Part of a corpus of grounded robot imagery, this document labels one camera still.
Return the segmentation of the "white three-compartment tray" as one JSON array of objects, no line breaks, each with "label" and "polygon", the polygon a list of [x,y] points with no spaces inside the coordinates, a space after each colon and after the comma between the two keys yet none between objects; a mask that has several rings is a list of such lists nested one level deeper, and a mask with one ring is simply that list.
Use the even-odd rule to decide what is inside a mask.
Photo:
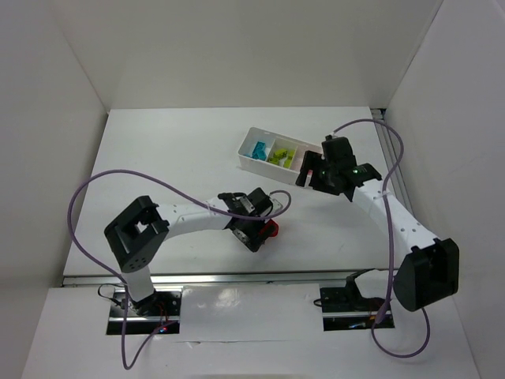
[{"label": "white three-compartment tray", "polygon": [[244,171],[294,185],[307,151],[321,153],[322,148],[251,127],[238,149],[239,166]]}]

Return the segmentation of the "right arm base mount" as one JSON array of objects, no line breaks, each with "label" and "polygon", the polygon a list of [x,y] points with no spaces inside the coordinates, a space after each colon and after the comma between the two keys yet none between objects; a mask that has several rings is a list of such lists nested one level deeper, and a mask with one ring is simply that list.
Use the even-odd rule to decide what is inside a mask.
[{"label": "right arm base mount", "polygon": [[325,332],[371,329],[383,297],[362,295],[356,278],[368,270],[361,270],[346,277],[343,287],[321,287],[320,297],[312,304],[322,310]]}]

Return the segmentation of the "cyan long lego upturned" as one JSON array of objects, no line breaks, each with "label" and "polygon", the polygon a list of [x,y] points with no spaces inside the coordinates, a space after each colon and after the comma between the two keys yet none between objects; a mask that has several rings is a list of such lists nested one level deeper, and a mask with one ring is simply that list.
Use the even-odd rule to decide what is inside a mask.
[{"label": "cyan long lego upturned", "polygon": [[255,145],[255,147],[253,148],[253,151],[256,151],[256,150],[264,150],[265,151],[265,148],[266,148],[266,144],[262,141],[258,141]]}]

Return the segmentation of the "red arch lego brick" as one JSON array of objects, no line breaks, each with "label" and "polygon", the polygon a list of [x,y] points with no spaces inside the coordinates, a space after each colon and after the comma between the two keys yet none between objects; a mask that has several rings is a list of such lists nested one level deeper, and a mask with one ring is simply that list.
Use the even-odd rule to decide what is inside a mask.
[{"label": "red arch lego brick", "polygon": [[261,229],[260,234],[265,238],[273,238],[279,232],[279,225],[274,220],[269,220],[265,223],[264,227]]}]

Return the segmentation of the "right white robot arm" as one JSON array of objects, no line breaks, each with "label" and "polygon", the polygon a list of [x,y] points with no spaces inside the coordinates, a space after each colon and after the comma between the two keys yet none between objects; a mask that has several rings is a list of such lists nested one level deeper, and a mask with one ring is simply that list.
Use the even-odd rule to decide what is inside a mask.
[{"label": "right white robot arm", "polygon": [[393,237],[394,255],[401,264],[392,289],[406,310],[413,312],[457,293],[458,245],[418,223],[383,186],[382,176],[371,164],[357,163],[347,138],[328,136],[322,152],[306,151],[295,184],[346,196]]}]

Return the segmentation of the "cyan curved lego brick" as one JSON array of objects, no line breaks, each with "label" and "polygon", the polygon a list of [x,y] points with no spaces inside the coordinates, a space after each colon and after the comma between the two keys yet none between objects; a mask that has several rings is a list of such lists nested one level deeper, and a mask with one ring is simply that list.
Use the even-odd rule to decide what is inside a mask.
[{"label": "cyan curved lego brick", "polygon": [[265,161],[267,159],[267,154],[264,150],[256,150],[252,153],[252,158]]}]

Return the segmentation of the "green long lego brick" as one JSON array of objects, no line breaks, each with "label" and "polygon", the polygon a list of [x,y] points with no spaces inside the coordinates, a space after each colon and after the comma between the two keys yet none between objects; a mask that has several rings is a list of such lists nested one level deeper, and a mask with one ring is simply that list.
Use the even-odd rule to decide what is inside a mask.
[{"label": "green long lego brick", "polygon": [[281,160],[282,158],[279,156],[273,155],[268,159],[268,162],[278,166],[281,163]]}]

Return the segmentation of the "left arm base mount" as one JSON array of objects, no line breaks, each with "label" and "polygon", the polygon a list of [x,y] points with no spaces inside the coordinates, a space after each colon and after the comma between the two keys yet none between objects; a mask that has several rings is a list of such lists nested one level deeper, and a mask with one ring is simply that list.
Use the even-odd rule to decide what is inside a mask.
[{"label": "left arm base mount", "polygon": [[[122,285],[106,283],[97,289],[97,295],[109,302],[110,310],[106,334],[120,336],[125,312],[125,291]],[[155,298],[135,306],[129,300],[126,317],[126,335],[148,335],[159,328],[160,335],[176,335],[180,332],[182,289],[180,287],[157,287]]]}]

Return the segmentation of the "small green lego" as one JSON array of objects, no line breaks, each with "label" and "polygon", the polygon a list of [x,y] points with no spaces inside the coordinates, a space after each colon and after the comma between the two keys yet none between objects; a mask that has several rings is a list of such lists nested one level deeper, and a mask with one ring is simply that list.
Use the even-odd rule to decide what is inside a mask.
[{"label": "small green lego", "polygon": [[287,168],[287,169],[290,169],[291,167],[291,164],[292,164],[292,161],[293,161],[293,158],[291,156],[288,156],[284,161],[283,161],[283,164],[282,166],[284,168]]}]

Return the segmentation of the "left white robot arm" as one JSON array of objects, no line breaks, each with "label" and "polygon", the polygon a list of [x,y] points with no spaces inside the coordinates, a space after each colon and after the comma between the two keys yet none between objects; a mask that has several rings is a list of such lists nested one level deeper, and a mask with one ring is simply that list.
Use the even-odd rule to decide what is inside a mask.
[{"label": "left white robot arm", "polygon": [[104,230],[109,247],[129,288],[130,301],[139,315],[155,307],[156,294],[149,264],[169,238],[197,231],[229,230],[245,247],[257,252],[275,237],[279,227],[268,217],[283,206],[261,188],[251,193],[221,193],[204,206],[159,206],[149,196],[138,197]]}]

